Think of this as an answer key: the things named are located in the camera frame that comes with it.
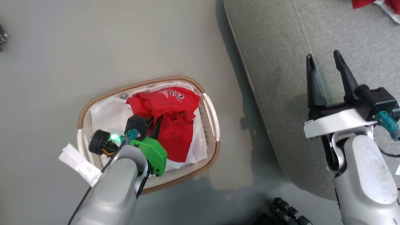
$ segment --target gray floor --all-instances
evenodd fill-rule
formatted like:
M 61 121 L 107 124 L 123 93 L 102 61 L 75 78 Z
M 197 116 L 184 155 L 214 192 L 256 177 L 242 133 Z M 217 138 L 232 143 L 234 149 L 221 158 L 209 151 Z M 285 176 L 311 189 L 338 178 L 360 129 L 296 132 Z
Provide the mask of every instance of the gray floor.
M 88 184 L 58 161 L 92 98 L 181 74 L 206 89 L 221 149 L 194 179 L 141 196 L 132 224 L 245 224 L 276 196 L 314 224 L 341 224 L 336 202 L 282 174 L 214 0 L 0 0 L 0 223 L 66 224 Z

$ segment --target red t-shirt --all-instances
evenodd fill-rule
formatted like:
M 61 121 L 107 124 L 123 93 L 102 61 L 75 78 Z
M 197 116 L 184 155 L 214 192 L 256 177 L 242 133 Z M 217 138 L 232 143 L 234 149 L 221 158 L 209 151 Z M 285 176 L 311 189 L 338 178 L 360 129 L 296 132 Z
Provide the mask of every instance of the red t-shirt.
M 128 98 L 134 115 L 151 118 L 162 117 L 158 141 L 167 151 L 167 158 L 185 162 L 193 136 L 193 112 L 200 96 L 180 87 L 162 89 L 157 92 L 141 92 Z

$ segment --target sofa seam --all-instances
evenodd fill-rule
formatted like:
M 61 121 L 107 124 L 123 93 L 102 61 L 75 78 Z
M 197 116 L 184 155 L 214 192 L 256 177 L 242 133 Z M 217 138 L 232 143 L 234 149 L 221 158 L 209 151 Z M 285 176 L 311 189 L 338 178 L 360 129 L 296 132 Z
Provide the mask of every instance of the sofa seam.
M 310 41 L 309 41 L 309 39 L 308 39 L 308 37 L 306 35 L 306 32 L 305 32 L 304 23 L 303 23 L 303 21 L 302 21 L 302 19 L 300 17 L 300 14 L 299 14 L 299 12 L 298 12 L 298 10 L 296 8 L 295 0 L 290 0 L 290 2 L 292 3 L 292 5 L 291 5 L 292 10 L 294 11 L 294 14 L 296 15 L 296 18 L 300 23 L 300 31 L 301 31 L 301 33 L 303 35 L 304 41 L 306 42 L 307 49 L 310 52 L 310 54 L 313 55 L 313 51 L 312 51 L 312 48 L 311 48 Z M 327 98 L 327 95 L 326 95 L 326 91 L 325 91 L 325 88 L 324 88 L 324 85 L 323 85 L 323 82 L 322 82 L 320 71 L 318 70 L 317 66 L 315 67 L 315 69 L 316 69 L 317 76 L 318 76 L 317 77 L 317 81 L 318 81 L 318 84 L 319 84 L 320 91 L 323 93 L 325 99 L 328 101 L 328 98 Z

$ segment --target white basket handle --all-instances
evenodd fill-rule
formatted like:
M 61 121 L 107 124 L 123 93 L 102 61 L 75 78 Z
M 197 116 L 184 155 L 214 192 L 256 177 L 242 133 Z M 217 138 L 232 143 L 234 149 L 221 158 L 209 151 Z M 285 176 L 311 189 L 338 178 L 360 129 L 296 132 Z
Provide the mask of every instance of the white basket handle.
M 208 114 L 208 117 L 212 116 L 212 118 L 209 118 L 211 122 L 211 126 L 213 128 L 214 134 L 215 134 L 215 139 L 216 141 L 220 140 L 220 123 L 218 122 L 218 117 L 217 117 L 217 112 L 215 111 L 214 105 L 211 102 L 210 97 L 206 93 L 203 93 L 204 99 L 206 100 L 206 107 L 208 111 L 211 113 Z
M 82 143 L 83 142 L 82 129 L 78 130 L 78 133 L 76 134 L 76 141 L 78 143 L 79 153 L 86 158 L 85 152 L 83 150 L 83 143 Z

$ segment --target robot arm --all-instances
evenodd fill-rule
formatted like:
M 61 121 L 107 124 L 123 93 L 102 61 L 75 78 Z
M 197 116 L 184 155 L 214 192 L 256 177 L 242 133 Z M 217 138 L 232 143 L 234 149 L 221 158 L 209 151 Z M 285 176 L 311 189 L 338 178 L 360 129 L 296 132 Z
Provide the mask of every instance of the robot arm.
M 147 137 L 153 121 L 132 116 L 125 136 L 97 130 L 89 141 L 89 151 L 112 156 L 102 176 L 89 188 L 68 225 L 126 225 L 130 222 L 150 174 L 162 176 L 167 152 L 156 140 L 157 129 Z
M 123 146 L 103 177 L 90 190 L 71 224 L 128 224 L 150 174 L 149 169 L 147 159 L 139 148 Z
M 398 190 L 373 140 L 373 128 L 381 125 L 393 140 L 399 140 L 397 100 L 384 88 L 359 86 L 339 51 L 334 57 L 346 95 L 344 103 L 327 106 L 316 81 L 314 60 L 307 56 L 310 111 L 304 126 L 306 137 L 322 139 L 328 168 L 336 174 L 334 185 L 344 225 L 396 225 L 400 222 Z

